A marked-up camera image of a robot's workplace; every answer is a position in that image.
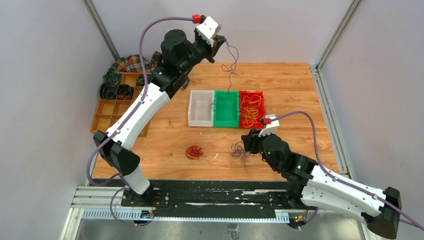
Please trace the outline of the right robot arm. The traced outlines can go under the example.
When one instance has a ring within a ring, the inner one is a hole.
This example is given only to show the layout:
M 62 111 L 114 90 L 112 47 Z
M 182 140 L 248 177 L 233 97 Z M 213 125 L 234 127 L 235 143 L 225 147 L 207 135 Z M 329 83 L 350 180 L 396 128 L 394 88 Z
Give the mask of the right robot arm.
M 305 205 L 333 211 L 357 219 L 382 238 L 397 238 L 400 213 L 394 207 L 401 207 L 397 189 L 371 187 L 335 173 L 291 151 L 276 134 L 261 136 L 259 130 L 251 129 L 241 141 L 246 152 L 259 154 L 290 183 L 285 200 L 291 208 Z

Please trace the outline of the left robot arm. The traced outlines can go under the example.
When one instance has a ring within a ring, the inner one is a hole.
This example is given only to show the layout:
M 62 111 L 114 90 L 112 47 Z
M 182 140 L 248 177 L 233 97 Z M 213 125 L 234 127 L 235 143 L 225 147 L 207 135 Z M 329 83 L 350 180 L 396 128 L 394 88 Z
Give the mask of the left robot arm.
M 141 130 L 172 99 L 193 67 L 204 59 L 214 63 L 214 56 L 226 40 L 219 31 L 196 28 L 194 42 L 188 41 L 180 29 L 167 32 L 160 46 L 161 60 L 145 80 L 147 86 L 112 127 L 93 136 L 97 152 L 123 176 L 134 192 L 135 202 L 142 207 L 152 203 L 153 193 L 139 166 L 141 158 L 131 149 Z

